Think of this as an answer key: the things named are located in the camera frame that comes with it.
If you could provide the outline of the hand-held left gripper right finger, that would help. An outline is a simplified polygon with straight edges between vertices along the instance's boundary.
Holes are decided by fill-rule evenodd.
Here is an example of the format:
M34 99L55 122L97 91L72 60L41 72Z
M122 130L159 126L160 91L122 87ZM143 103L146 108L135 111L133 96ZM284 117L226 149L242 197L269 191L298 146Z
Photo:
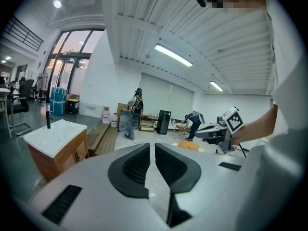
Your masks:
M168 186L167 218L157 231L233 231L242 195L243 157L155 144L155 164Z

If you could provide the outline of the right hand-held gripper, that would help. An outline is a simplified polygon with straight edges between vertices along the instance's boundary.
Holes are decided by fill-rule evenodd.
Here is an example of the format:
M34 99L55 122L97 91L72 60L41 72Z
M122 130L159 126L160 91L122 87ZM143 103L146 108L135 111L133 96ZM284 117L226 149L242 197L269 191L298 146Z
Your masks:
M218 145L222 152L233 152L231 141L233 135L244 126L244 122L239 114L239 109L235 106L230 108L223 115L217 117L217 125L209 125L195 132L195 137L201 139L222 138Z

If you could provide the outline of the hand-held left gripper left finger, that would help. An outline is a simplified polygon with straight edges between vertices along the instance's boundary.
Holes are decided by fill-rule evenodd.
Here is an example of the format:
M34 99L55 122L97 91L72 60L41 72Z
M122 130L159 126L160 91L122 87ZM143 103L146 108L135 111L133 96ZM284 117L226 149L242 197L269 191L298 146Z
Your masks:
M69 231L166 231L168 225L151 207L148 199L120 193L108 179L110 164L138 149L138 145L91 157L49 182L30 202L37 217L68 186L81 192L56 228Z

